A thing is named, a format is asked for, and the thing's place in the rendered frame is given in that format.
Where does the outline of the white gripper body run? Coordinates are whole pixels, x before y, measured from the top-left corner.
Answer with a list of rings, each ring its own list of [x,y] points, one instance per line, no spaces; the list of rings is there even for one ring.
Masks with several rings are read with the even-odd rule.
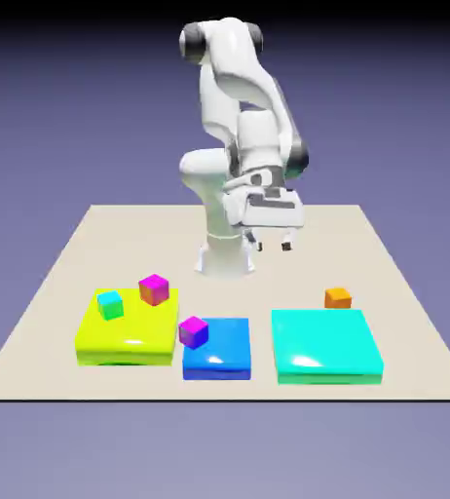
[[[303,226],[303,203],[295,190],[284,187],[237,187],[223,195],[223,205],[232,226]]]

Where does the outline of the small orange cube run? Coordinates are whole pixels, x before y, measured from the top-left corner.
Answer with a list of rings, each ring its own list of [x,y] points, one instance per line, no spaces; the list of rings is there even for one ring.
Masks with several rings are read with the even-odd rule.
[[[324,307],[326,309],[350,309],[353,298],[345,288],[329,288],[325,291]]]

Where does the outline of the small magenta cube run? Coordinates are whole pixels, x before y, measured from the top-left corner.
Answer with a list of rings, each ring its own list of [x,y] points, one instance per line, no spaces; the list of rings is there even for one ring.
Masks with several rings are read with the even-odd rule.
[[[138,282],[140,299],[155,307],[169,299],[169,281],[159,274],[152,274]]]
[[[208,323],[192,316],[178,325],[178,338],[182,345],[197,349],[208,341]]]

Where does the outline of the small cyan cube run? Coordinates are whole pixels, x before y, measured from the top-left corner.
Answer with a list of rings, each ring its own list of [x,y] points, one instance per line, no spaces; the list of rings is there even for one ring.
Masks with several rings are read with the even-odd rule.
[[[108,290],[96,296],[98,312],[104,321],[118,319],[124,316],[124,303],[117,290]]]

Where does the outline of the large cyan box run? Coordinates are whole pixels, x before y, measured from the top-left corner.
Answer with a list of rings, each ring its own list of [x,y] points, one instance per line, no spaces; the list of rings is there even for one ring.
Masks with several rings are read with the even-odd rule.
[[[277,309],[271,313],[278,382],[377,385],[384,361],[358,309]]]

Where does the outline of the large blue box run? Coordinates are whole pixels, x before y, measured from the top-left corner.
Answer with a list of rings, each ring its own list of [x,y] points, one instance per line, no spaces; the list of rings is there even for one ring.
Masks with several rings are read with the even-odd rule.
[[[251,348],[248,318],[205,318],[208,340],[184,347],[184,380],[249,380]]]

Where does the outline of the large yellow box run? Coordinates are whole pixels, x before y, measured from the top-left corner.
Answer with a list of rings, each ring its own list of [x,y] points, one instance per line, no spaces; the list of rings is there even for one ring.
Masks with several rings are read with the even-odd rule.
[[[143,302],[135,288],[119,288],[124,315],[105,320],[91,298],[75,336],[79,365],[170,365],[177,324],[178,290],[157,306]]]

